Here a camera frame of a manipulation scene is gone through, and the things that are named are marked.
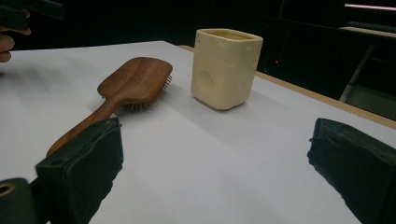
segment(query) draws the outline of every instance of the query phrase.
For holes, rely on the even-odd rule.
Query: light strip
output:
[[[360,7],[360,8],[368,8],[368,9],[396,11],[396,7],[377,7],[377,6],[366,6],[366,5],[355,5],[355,4],[345,4],[345,7]]]

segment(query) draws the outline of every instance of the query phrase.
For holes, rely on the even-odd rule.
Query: white table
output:
[[[92,224],[359,223],[308,163],[317,118],[396,147],[396,130],[256,77],[246,103],[214,111],[190,92],[192,53],[163,41],[12,52],[1,64],[0,179],[36,178],[52,143],[97,108],[102,80],[147,56],[174,66],[152,110],[117,112],[125,161]]]

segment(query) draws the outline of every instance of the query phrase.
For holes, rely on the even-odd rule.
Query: cup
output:
[[[244,103],[251,91],[262,38],[230,29],[196,31],[191,93],[199,101],[227,110]]]

